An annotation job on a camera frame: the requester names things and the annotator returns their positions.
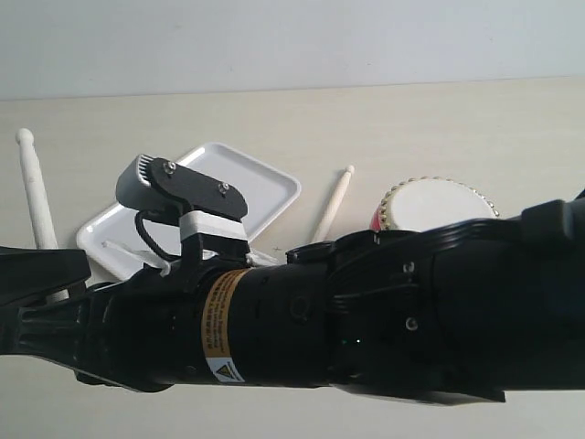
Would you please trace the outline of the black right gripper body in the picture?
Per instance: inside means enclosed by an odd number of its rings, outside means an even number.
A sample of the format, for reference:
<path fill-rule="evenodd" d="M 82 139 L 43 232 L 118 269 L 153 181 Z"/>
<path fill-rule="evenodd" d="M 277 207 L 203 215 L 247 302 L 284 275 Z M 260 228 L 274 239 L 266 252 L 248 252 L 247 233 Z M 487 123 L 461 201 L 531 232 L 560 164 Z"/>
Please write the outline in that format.
<path fill-rule="evenodd" d="M 176 262 L 169 273 L 146 267 L 120 283 L 85 282 L 87 308 L 1 309 L 1 352 L 72 370 L 90 385 L 159 392 L 176 384 L 238 386 L 244 378 L 226 336 L 227 292 L 249 269 L 243 258 Z"/>

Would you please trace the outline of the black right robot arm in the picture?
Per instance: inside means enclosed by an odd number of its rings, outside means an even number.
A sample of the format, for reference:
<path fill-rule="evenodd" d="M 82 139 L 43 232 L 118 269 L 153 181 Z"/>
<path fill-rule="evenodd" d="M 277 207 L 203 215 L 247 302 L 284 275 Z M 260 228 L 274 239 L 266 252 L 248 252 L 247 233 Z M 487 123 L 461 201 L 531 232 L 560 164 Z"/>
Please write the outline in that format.
<path fill-rule="evenodd" d="M 1 250 L 1 352 L 89 385 L 334 387 L 440 405 L 584 387 L 584 200 L 365 230 L 256 267 L 187 244 L 86 286 L 80 250 Z"/>

